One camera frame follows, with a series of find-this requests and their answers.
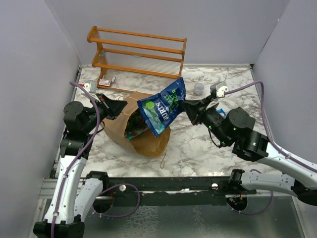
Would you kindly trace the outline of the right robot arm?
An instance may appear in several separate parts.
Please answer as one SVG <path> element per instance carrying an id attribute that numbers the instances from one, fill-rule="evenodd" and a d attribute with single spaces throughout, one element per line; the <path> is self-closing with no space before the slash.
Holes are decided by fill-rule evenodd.
<path id="1" fill-rule="evenodd" d="M 205 125 L 219 141 L 219 147 L 232 146 L 232 153 L 245 161 L 257 162 L 281 171 L 280 175 L 256 174 L 233 170 L 228 190 L 238 194 L 249 190 L 270 190 L 289 194 L 300 201 L 317 204 L 317 173 L 308 168 L 308 161 L 275 147 L 269 138 L 254 130 L 255 119 L 241 107 L 231 109 L 226 117 L 209 107 L 209 101 L 186 100 L 180 103 L 193 125 Z"/>

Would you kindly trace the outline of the brown paper bag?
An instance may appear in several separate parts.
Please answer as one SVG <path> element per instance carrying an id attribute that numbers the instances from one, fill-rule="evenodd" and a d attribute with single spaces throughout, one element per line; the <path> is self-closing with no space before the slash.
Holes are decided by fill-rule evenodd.
<path id="1" fill-rule="evenodd" d="M 107 136 L 123 148 L 142 156 L 157 158 L 162 156 L 167 149 L 171 129 L 168 127 L 158 137 L 150 129 L 138 133 L 128 139 L 127 128 L 131 123 L 133 114 L 139 109 L 137 101 L 149 97 L 150 94 L 134 92 L 123 99 L 127 105 L 115 120 L 104 119 L 104 131 Z"/>

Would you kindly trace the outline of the blue salt vinegar chips bag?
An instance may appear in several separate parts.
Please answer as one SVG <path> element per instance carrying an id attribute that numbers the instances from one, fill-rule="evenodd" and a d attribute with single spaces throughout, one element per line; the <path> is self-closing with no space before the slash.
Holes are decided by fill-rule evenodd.
<path id="1" fill-rule="evenodd" d="M 185 83 L 180 77 L 161 92 L 137 101 L 141 115 L 155 137 L 165 131 L 177 116 L 184 112 L 181 102 L 185 99 Z"/>

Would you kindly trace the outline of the blue m&m's snack packet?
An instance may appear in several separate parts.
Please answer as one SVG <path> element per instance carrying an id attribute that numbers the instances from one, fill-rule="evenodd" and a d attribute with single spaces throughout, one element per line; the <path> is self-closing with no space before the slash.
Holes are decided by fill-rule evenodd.
<path id="1" fill-rule="evenodd" d="M 226 113 L 223 109 L 217 109 L 217 112 L 221 114 L 224 118 L 226 117 Z"/>

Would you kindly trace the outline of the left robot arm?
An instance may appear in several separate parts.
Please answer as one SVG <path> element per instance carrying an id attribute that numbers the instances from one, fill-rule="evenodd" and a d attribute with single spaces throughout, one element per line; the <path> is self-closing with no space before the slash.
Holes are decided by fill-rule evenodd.
<path id="1" fill-rule="evenodd" d="M 39 238 L 83 237 L 84 221 L 96 197 L 109 191 L 106 173 L 89 175 L 82 190 L 80 178 L 100 123 L 104 119 L 115 120 L 127 102 L 100 93 L 89 98 L 91 108 L 72 101 L 63 109 L 66 129 L 60 143 L 59 175 L 50 207 L 43 221 L 36 222 L 33 228 Z"/>

